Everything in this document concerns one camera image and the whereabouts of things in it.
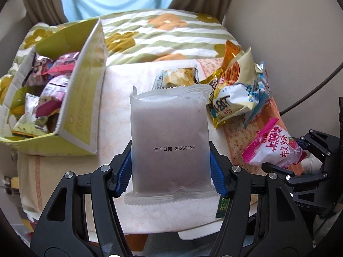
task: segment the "cardboard box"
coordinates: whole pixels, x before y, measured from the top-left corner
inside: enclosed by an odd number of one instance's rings
[[[30,88],[23,82],[32,69],[35,53],[56,60],[81,51],[69,81],[53,133],[20,140],[12,135],[18,117],[11,110],[25,102]],[[66,27],[38,42],[20,65],[0,106],[0,142],[33,155],[95,155],[99,105],[107,59],[102,24],[90,19]]]

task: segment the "white tablecloth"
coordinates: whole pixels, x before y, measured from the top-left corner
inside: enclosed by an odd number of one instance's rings
[[[61,177],[67,171],[90,173],[109,164],[122,153],[131,139],[130,101],[132,86],[138,93],[152,88],[156,74],[165,68],[197,65],[199,78],[204,79],[196,60],[159,61],[108,67],[105,73],[99,118],[99,154],[94,157],[36,157],[20,153],[18,173],[23,209],[38,218]],[[230,157],[223,128],[214,129],[209,119],[209,135],[220,154]],[[132,190],[130,181],[127,192]],[[151,206],[129,206],[123,196],[115,199],[118,217],[126,234],[182,231],[216,220],[219,196],[185,200]],[[87,225],[95,234],[90,199],[86,204]]]

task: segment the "pink snack bag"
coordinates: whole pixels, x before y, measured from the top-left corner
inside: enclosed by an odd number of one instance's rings
[[[287,168],[306,157],[299,144],[276,125],[278,119],[271,118],[254,141],[242,153],[246,163],[261,165],[265,162]]]
[[[36,117],[51,116],[59,113],[69,83],[69,75],[54,77],[45,86],[38,100]]]
[[[78,59],[79,52],[71,52],[60,56],[42,75],[49,74],[53,77],[62,74],[71,74]]]

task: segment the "snack package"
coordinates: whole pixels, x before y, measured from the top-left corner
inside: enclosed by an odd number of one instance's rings
[[[153,90],[199,84],[196,67],[175,68],[161,71],[155,78]]]
[[[232,56],[228,68],[216,70],[201,83],[214,87],[210,114],[217,129],[231,117],[252,110],[259,102],[258,81],[251,49]]]
[[[25,96],[25,113],[12,129],[12,134],[26,138],[42,136],[49,133],[46,125],[36,118],[36,106],[39,97],[27,93]]]
[[[62,74],[71,74],[78,59],[80,52],[71,52],[60,56],[49,70],[44,71],[43,75],[51,75],[53,77]]]
[[[244,114],[243,123],[245,129],[252,120],[258,117],[261,112],[270,105],[271,101],[268,75],[267,71],[265,70],[265,62],[261,62],[260,65],[256,65],[256,73],[259,87],[259,102],[253,110]]]
[[[236,61],[242,56],[244,52],[240,46],[234,45],[232,42],[227,40],[225,42],[224,59],[220,66],[222,70],[226,70],[228,66],[233,64],[233,60]]]
[[[51,116],[59,113],[69,79],[69,75],[59,75],[49,81],[39,98],[36,117]]]
[[[211,184],[206,104],[212,88],[196,84],[130,95],[133,191],[129,205],[217,196]]]
[[[32,71],[29,72],[23,82],[23,86],[45,86],[52,78],[46,74],[54,61],[48,57],[36,53]]]
[[[307,156],[288,132],[276,125],[277,121],[278,119],[271,118],[242,153],[246,163],[261,165],[269,162],[287,168],[291,164],[299,163]]]

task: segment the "screw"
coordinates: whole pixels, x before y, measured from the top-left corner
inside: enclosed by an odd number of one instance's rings
[[[74,173],[69,171],[69,172],[65,173],[65,178],[70,179],[73,175],[74,175]]]
[[[101,166],[100,170],[103,171],[103,172],[106,172],[110,169],[111,167],[109,165],[103,165]]]
[[[240,171],[242,171],[242,168],[240,166],[233,166],[232,171],[239,173]]]
[[[269,173],[269,177],[270,177],[271,179],[276,179],[276,178],[277,178],[277,174],[274,173],[274,172],[271,172],[271,173]]]

